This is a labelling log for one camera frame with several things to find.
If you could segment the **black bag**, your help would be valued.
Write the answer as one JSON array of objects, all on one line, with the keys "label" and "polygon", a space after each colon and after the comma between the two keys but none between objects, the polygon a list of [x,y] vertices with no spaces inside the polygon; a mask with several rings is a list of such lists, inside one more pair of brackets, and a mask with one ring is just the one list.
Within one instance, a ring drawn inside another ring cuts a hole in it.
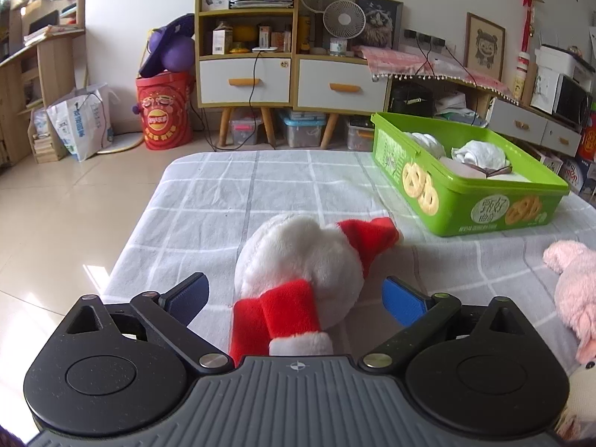
[{"label": "black bag", "polygon": [[416,82],[396,81],[392,84],[388,109],[392,113],[431,117],[433,93]]}]

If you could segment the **framed cartoon girl picture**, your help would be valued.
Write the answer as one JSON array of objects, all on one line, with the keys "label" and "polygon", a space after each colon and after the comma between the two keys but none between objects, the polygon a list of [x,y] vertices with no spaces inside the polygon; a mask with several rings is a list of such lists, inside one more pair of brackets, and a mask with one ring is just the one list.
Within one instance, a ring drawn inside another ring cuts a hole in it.
[{"label": "framed cartoon girl picture", "polygon": [[468,12],[465,66],[500,81],[503,76],[505,37],[504,27]]}]

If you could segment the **grey checked table cloth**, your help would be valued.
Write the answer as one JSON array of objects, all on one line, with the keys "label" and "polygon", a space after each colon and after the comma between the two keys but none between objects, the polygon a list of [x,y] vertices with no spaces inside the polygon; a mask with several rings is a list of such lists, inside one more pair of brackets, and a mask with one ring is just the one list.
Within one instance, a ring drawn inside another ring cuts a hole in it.
[{"label": "grey checked table cloth", "polygon": [[577,342],[558,318],[556,275],[542,260],[552,242],[595,242],[595,212],[566,196],[552,221],[534,228],[452,238],[431,234],[367,153],[282,150],[197,153],[172,162],[119,256],[103,299],[125,303],[166,292],[194,272],[209,281],[193,331],[227,349],[237,296],[235,264],[245,241],[279,214],[321,224],[388,216],[399,245],[372,268],[358,303],[329,334],[338,360],[295,369],[257,360],[244,373],[210,381],[193,394],[183,419],[145,445],[464,446],[467,439],[406,406],[397,383],[367,378],[352,365],[398,331],[381,303],[381,283],[397,276],[426,293],[448,292],[470,305],[513,300],[567,373]]}]

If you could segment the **wooden desk shelf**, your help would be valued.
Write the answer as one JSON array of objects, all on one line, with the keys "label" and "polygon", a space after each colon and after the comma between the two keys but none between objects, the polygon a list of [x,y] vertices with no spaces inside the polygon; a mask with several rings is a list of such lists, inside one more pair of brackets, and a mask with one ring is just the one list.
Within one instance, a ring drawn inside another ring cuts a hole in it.
[{"label": "wooden desk shelf", "polygon": [[76,86],[74,46],[84,33],[85,0],[1,0],[3,168],[68,154],[47,108]]}]

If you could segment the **wooden two-drawer cabinet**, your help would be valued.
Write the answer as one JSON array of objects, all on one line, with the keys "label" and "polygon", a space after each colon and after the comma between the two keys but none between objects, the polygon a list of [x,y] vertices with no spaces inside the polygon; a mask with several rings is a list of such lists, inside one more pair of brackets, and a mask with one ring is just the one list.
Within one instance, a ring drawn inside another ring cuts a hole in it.
[{"label": "wooden two-drawer cabinet", "polygon": [[[219,54],[212,37],[225,24],[291,28],[291,45],[281,51]],[[221,112],[217,146],[224,148],[233,112],[251,107],[261,112],[269,144],[276,142],[276,109],[318,111],[327,121],[322,143],[328,145],[342,115],[371,115],[386,110],[390,82],[375,79],[363,58],[317,56],[300,51],[299,7],[232,8],[209,10],[195,0],[195,54],[197,104]]]}]

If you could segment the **clear box blue lid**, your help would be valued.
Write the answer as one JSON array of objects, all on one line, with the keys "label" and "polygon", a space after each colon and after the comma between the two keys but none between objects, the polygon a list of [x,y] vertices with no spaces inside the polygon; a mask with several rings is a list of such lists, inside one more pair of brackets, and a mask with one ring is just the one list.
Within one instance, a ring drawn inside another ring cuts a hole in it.
[{"label": "clear box blue lid", "polygon": [[279,116],[289,148],[318,148],[326,124],[324,113],[283,110]]}]

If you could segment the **red printed bucket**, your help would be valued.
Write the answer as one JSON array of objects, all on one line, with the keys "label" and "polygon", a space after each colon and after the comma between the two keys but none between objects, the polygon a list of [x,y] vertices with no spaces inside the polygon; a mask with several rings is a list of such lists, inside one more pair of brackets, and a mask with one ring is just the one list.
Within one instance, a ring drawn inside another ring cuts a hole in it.
[{"label": "red printed bucket", "polygon": [[133,113],[142,121],[143,141],[149,150],[178,148],[192,139],[189,123],[194,78],[189,73],[163,72],[135,81]]}]

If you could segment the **pink fluffy plush toy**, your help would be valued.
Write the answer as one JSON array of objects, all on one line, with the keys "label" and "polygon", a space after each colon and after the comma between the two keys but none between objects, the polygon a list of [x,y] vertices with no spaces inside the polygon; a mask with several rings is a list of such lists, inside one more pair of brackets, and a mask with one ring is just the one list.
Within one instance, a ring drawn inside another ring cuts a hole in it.
[{"label": "pink fluffy plush toy", "polygon": [[555,304],[559,318],[577,340],[579,363],[595,360],[595,251],[584,243],[560,240],[542,255],[545,265],[559,275]]}]

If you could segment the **white santa plush toy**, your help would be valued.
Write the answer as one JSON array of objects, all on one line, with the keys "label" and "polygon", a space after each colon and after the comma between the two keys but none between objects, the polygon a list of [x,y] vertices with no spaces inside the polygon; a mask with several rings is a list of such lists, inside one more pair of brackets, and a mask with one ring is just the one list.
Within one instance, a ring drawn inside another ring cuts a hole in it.
[{"label": "white santa plush toy", "polygon": [[254,231],[234,272],[230,356],[325,356],[328,329],[359,299],[370,267],[400,232],[389,217],[321,226],[277,215]]}]

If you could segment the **green plastic cookie box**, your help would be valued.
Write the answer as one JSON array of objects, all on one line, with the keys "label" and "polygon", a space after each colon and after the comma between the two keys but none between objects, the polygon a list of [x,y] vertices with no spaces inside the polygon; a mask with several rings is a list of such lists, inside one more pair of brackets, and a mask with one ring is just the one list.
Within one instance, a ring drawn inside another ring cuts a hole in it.
[{"label": "green plastic cookie box", "polygon": [[[375,113],[373,159],[430,232],[441,237],[513,230],[548,224],[569,187],[512,142],[487,128],[441,119]],[[464,179],[411,140],[406,132],[428,133],[446,153],[470,140],[490,142],[505,152],[530,183]]]}]

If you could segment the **purple plush toy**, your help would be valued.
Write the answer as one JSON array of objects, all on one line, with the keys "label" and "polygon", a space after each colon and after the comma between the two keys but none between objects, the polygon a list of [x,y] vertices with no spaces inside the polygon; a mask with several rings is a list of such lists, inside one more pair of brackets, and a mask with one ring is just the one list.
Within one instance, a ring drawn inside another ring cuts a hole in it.
[{"label": "purple plush toy", "polygon": [[195,15],[184,14],[155,29],[149,37],[149,55],[139,69],[139,77],[152,78],[162,72],[190,71],[195,63]]}]

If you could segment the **white cloth with brown band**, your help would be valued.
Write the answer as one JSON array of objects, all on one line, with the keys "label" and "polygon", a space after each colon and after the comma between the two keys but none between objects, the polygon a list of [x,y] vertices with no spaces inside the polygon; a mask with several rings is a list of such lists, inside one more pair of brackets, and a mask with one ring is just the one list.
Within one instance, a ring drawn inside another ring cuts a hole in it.
[{"label": "white cloth with brown band", "polygon": [[490,142],[470,140],[461,148],[453,148],[451,158],[482,172],[486,177],[512,172],[512,165],[504,150]]}]

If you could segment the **pink lace cloth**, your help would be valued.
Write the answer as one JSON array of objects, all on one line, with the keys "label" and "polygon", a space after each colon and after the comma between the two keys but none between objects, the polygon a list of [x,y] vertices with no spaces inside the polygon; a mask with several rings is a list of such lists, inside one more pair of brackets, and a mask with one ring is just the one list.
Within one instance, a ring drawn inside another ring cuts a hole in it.
[{"label": "pink lace cloth", "polygon": [[505,84],[486,74],[470,70],[453,58],[426,57],[420,51],[409,54],[363,45],[355,47],[355,53],[367,61],[371,74],[377,78],[447,80],[483,90],[513,104],[519,103]]}]

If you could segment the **low wooden tv bench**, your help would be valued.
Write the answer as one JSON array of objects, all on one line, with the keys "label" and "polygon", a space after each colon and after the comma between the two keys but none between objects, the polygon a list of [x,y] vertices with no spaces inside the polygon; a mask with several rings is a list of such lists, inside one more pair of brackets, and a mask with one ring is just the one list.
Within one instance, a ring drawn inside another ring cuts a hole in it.
[{"label": "low wooden tv bench", "polygon": [[576,155],[581,134],[566,126],[561,120],[522,104],[513,104],[483,90],[447,80],[429,78],[391,79],[412,81],[430,89],[433,93],[433,116],[437,117],[440,100],[447,100],[444,108],[452,114],[462,115],[461,122],[487,127],[509,139],[526,142],[535,148],[543,148],[558,155]]}]

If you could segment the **pink white sponge block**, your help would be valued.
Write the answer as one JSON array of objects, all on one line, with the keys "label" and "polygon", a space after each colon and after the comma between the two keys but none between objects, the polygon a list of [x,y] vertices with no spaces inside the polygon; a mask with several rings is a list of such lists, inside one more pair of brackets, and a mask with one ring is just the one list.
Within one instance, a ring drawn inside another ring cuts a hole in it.
[{"label": "pink white sponge block", "polygon": [[471,167],[471,165],[463,164],[446,156],[440,158],[440,163],[454,175],[464,179],[485,180],[487,178],[483,172]]}]

